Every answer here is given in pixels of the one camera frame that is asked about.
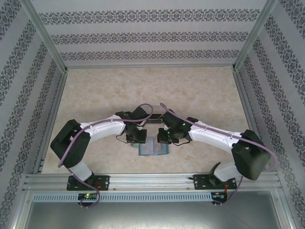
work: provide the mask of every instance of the wall panel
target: wall panel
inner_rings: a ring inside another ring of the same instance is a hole
[[[305,228],[304,3],[279,1],[239,73],[259,134],[277,152],[297,228]]]
[[[61,72],[25,10],[0,1],[0,229],[33,172]]]
[[[266,0],[34,0],[68,67],[233,64]]]

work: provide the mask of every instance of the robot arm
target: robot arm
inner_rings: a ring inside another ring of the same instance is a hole
[[[239,176],[257,180],[271,157],[268,152],[257,146],[232,138],[233,135],[239,136],[262,145],[263,143],[259,137],[251,130],[246,130],[244,133],[225,131],[208,126],[198,121],[198,119],[188,117],[188,121],[202,126],[197,127],[169,112],[161,116],[161,120],[164,122],[165,129],[159,129],[158,142],[166,144],[179,143],[179,139],[185,138],[188,141],[208,143],[233,156],[233,162],[217,163],[213,167],[210,172],[211,183],[224,182]]]
[[[164,128],[159,128],[159,143],[179,143],[179,139],[185,138],[188,141],[211,144],[232,154],[234,162],[217,163],[213,167],[209,176],[211,184],[224,182],[238,176],[256,180],[270,159],[270,155],[265,150],[232,138],[233,135],[240,136],[262,145],[258,136],[251,130],[246,130],[244,133],[224,131],[208,126],[198,119],[188,117],[187,120],[193,123],[191,124],[173,114],[173,112],[171,114],[167,111],[160,116]],[[100,138],[123,133],[126,133],[126,141],[129,143],[145,143],[146,130],[141,128],[143,123],[137,122],[137,120],[147,117],[148,114],[141,107],[138,107],[132,113],[117,112],[104,122],[101,120],[93,123],[78,123],[75,120],[70,120],[54,138],[51,148],[59,159],[63,160],[71,141],[81,131],[64,158],[63,164],[81,181],[92,184],[94,174],[82,160],[87,146]]]
[[[88,145],[103,137],[120,135],[123,133],[126,133],[127,142],[145,143],[147,130],[138,127],[141,122],[131,123],[125,121],[139,120],[146,118],[147,116],[148,114],[141,107],[138,107],[132,113],[117,112],[115,115],[104,119],[105,122],[100,120],[93,123],[78,123],[72,119],[66,123],[51,142],[51,149],[59,159],[62,159],[72,139],[81,130],[85,129],[73,143],[68,155],[63,161],[63,164],[81,181],[91,184],[94,181],[94,174],[82,160]]]

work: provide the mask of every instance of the purple cable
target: purple cable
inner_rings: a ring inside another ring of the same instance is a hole
[[[242,138],[242,137],[234,136],[234,135],[228,134],[228,133],[223,132],[223,131],[220,131],[220,130],[215,130],[215,129],[213,129],[213,128],[206,127],[206,126],[204,126],[204,125],[199,125],[199,124],[193,123],[193,122],[187,120],[186,118],[183,118],[182,116],[180,116],[180,115],[174,113],[173,111],[169,110],[169,109],[166,107],[165,104],[160,103],[160,106],[161,106],[162,108],[164,108],[167,112],[171,113],[172,115],[176,116],[177,118],[182,119],[183,121],[185,121],[185,122],[187,122],[187,123],[189,123],[189,124],[192,124],[192,125],[197,126],[197,127],[199,127],[199,128],[205,128],[205,129],[210,130],[210,131],[213,131],[213,132],[215,132],[215,133],[218,133],[218,134],[221,134],[221,135],[224,135],[224,136],[227,136],[227,137],[235,138],[235,139],[238,139],[238,140],[241,140],[241,141],[250,143],[250,144],[252,144],[252,145],[255,145],[255,146],[258,146],[258,147],[264,149],[265,151],[267,151],[268,153],[270,153],[271,156],[275,159],[275,164],[273,165],[273,167],[264,170],[264,172],[269,172],[269,171],[275,169],[275,168],[278,166],[278,161],[277,161],[277,157],[276,157],[275,153],[272,152],[272,151],[271,151],[270,149],[268,149],[267,147],[265,147],[265,146],[263,146],[263,145],[261,145],[261,144],[259,144],[259,143],[256,143],[256,142],[254,142],[254,141],[250,141],[250,140],[248,140],[248,139]]]
[[[75,174],[73,174],[73,172],[72,172],[69,168],[67,168],[67,170],[68,170],[70,173],[72,173],[72,175],[75,177],[75,179],[77,179],[80,183],[82,183],[83,185],[85,185],[85,186],[87,186],[87,187],[93,189],[94,191],[96,191],[97,195],[99,196],[93,204],[87,206],[86,208],[87,208],[87,209],[88,209],[88,208],[92,208],[94,205],[97,205],[98,202],[99,202],[100,199],[101,199],[101,194],[100,194],[99,190],[96,189],[95,187],[93,187],[93,186],[91,186],[91,185],[88,185],[87,183],[83,182],[81,179],[78,178],[78,176],[76,176]],[[84,199],[81,199],[81,202],[80,202],[81,208],[83,207],[83,205],[82,205],[83,200],[84,200]]]
[[[152,107],[150,104],[141,104],[141,105],[139,105],[138,107],[141,107],[141,106],[144,106],[144,105],[149,106],[150,109],[151,109],[151,113],[150,113],[146,118],[142,118],[142,119],[138,119],[138,120],[129,120],[129,119],[105,119],[105,120],[100,120],[100,121],[98,121],[98,122],[96,122],[96,123],[92,123],[91,125],[88,125],[88,126],[84,127],[81,131],[79,131],[79,132],[75,135],[75,137],[74,137],[74,138],[72,139],[72,141],[70,142],[68,148],[66,149],[65,153],[63,154],[63,156],[62,156],[62,158],[61,158],[61,161],[60,161],[59,164],[58,164],[58,168],[60,168],[60,167],[62,166],[64,160],[66,159],[66,157],[67,157],[67,155],[68,155],[68,153],[69,153],[69,150],[71,149],[72,145],[74,144],[74,142],[76,141],[76,139],[81,135],[82,132],[84,132],[85,130],[87,130],[87,129],[90,128],[90,127],[93,127],[93,126],[98,125],[98,124],[101,124],[101,123],[106,123],[106,122],[130,122],[130,123],[137,123],[137,122],[145,121],[145,120],[149,119],[149,118],[152,116],[152,114],[153,114],[153,107]],[[79,179],[79,177],[76,176],[75,174],[73,174],[73,176],[75,177],[75,179],[77,179],[77,180],[78,180],[80,183],[82,183],[83,185],[85,185],[85,186],[87,186],[87,187],[93,189],[94,191],[96,191],[96,193],[97,193],[97,195],[98,195],[98,198],[96,199],[96,201],[95,201],[93,204],[91,204],[90,206],[87,206],[86,208],[92,208],[94,205],[97,205],[97,204],[99,203],[99,201],[100,201],[100,198],[101,198],[101,194],[100,194],[99,190],[96,189],[95,187],[91,186],[91,185],[88,185],[87,183],[85,183],[84,181],[82,181],[81,179]]]
[[[92,123],[91,125],[88,125],[86,127],[84,127],[81,131],[79,131],[75,137],[72,139],[72,141],[70,142],[68,148],[66,149],[65,153],[63,154],[62,158],[61,158],[61,161],[59,162],[58,164],[58,168],[60,168],[64,162],[64,160],[66,159],[72,145],[74,144],[74,142],[76,141],[76,139],[82,134],[82,132],[84,132],[85,130],[89,129],[90,127],[93,127],[95,125],[98,125],[98,124],[101,124],[101,123],[107,123],[107,122],[130,122],[130,123],[137,123],[137,122],[142,122],[142,121],[145,121],[147,119],[149,119],[152,114],[153,114],[153,107],[150,105],[150,104],[141,104],[139,105],[138,107],[141,107],[141,106],[144,106],[144,105],[147,105],[150,107],[151,109],[151,113],[146,117],[146,118],[142,118],[142,119],[138,119],[138,120],[130,120],[130,119],[104,119],[104,120],[100,120],[96,123]]]

